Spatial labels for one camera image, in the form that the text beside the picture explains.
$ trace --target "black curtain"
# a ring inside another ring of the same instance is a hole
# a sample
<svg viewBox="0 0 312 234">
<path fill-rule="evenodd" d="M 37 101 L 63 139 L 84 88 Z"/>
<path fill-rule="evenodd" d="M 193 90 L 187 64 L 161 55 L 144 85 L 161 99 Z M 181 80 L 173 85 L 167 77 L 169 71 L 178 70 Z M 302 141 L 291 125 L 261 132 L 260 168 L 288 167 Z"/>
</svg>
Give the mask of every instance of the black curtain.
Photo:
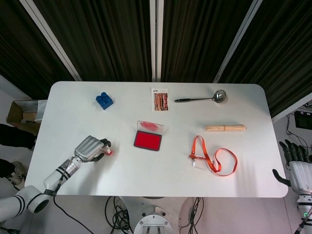
<svg viewBox="0 0 312 234">
<path fill-rule="evenodd" d="M 83 80 L 151 81 L 148 0 L 34 0 Z"/>
<path fill-rule="evenodd" d="M 161 81 L 212 82 L 252 0 L 165 0 Z"/>
<path fill-rule="evenodd" d="M 0 1 L 0 74 L 33 99 L 51 86 L 73 80 L 54 50 L 17 0 Z"/>
<path fill-rule="evenodd" d="M 312 2 L 265 0 L 219 82 L 255 83 L 274 117 L 312 92 Z"/>
</svg>

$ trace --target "robotic hand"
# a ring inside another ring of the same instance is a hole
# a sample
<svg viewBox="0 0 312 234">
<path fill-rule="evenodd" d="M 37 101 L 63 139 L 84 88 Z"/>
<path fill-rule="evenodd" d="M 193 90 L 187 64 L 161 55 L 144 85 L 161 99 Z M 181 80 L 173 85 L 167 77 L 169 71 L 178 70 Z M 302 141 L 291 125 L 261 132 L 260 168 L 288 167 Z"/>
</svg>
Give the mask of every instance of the robotic hand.
<svg viewBox="0 0 312 234">
<path fill-rule="evenodd" d="M 275 178 L 287 185 L 299 195 L 297 200 L 302 223 L 299 225 L 295 234 L 299 234 L 304 227 L 306 234 L 312 234 L 312 162 L 308 152 L 302 146 L 298 146 L 285 140 L 279 142 L 284 151 L 286 164 L 290 167 L 290 180 L 281 178 L 278 172 L 273 169 Z"/>
<path fill-rule="evenodd" d="M 0 222 L 20 215 L 25 209 L 38 213 L 56 196 L 59 188 L 79 168 L 83 162 L 97 162 L 104 153 L 111 154 L 111 143 L 107 139 L 98 140 L 88 136 L 76 149 L 75 156 L 63 162 L 45 180 L 45 191 L 41 193 L 34 186 L 27 186 L 15 196 L 0 199 Z"/>
</svg>

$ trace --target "ladle handle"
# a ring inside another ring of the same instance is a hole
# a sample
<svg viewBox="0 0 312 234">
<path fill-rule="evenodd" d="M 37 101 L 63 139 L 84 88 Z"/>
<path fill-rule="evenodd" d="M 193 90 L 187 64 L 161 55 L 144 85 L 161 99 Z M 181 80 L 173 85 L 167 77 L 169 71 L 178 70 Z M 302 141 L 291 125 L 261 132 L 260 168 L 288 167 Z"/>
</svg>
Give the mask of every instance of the ladle handle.
<svg viewBox="0 0 312 234">
<path fill-rule="evenodd" d="M 182 98 L 182 99 L 176 99 L 175 102 L 188 102 L 188 101 L 198 101 L 198 100 L 212 100 L 212 98 Z"/>
</svg>

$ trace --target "person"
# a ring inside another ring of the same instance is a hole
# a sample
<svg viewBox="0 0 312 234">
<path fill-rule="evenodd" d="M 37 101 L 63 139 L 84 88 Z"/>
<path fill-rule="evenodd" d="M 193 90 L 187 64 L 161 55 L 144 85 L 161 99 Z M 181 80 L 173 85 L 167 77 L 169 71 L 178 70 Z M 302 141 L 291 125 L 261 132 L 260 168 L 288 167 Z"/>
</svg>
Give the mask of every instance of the person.
<svg viewBox="0 0 312 234">
<path fill-rule="evenodd" d="M 32 150 L 36 143 L 36 136 L 32 133 L 10 127 L 0 123 L 0 144 L 12 147 L 24 147 Z M 0 177 L 7 178 L 16 188 L 24 187 L 26 170 L 18 161 L 8 162 L 0 159 Z"/>
</svg>

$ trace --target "lanyard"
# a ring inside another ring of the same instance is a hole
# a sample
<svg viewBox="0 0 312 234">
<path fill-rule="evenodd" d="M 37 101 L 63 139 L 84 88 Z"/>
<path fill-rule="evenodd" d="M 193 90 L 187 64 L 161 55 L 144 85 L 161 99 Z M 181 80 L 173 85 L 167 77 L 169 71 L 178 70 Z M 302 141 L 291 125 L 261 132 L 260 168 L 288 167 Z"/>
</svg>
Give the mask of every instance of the lanyard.
<svg viewBox="0 0 312 234">
<path fill-rule="evenodd" d="M 195 155 L 195 148 L 196 148 L 196 140 L 197 140 L 197 138 L 201 138 L 203 153 L 204 153 L 205 157 L 198 157 L 198 156 Z M 222 166 L 221 166 L 221 163 L 219 162 L 219 160 L 217 159 L 216 156 L 217 156 L 217 154 L 218 154 L 220 151 L 222 151 L 222 150 L 228 152 L 228 153 L 234 158 L 234 160 L 235 160 L 235 165 L 234 165 L 234 167 L 233 167 L 233 171 L 232 171 L 231 173 L 227 174 L 227 175 L 220 175 L 220 174 L 218 174 L 218 172 L 221 171 Z M 235 172 L 236 167 L 237 167 L 237 157 L 236 157 L 236 155 L 235 155 L 232 151 L 230 151 L 230 150 L 228 150 L 228 149 L 220 148 L 220 149 L 218 149 L 218 150 L 214 153 L 214 158 L 215 158 L 215 160 L 216 160 L 217 163 L 218 163 L 218 168 L 215 168 L 215 166 L 211 163 L 210 158 L 209 158 L 209 156 L 208 156 L 208 153 L 207 153 L 207 150 L 206 150 L 206 145 L 205 145 L 205 140 L 204 140 L 204 138 L 201 137 L 201 136 L 195 136 L 194 141 L 193 141 L 192 151 L 191 151 L 191 154 L 190 154 L 190 158 L 191 158 L 191 159 L 204 159 L 204 160 L 206 160 L 207 163 L 208 163 L 208 165 L 209 165 L 209 167 L 210 167 L 210 169 L 211 169 L 214 173 L 216 173 L 217 175 L 219 175 L 219 176 L 229 176 L 230 174 L 232 174 L 233 172 Z"/>
</svg>

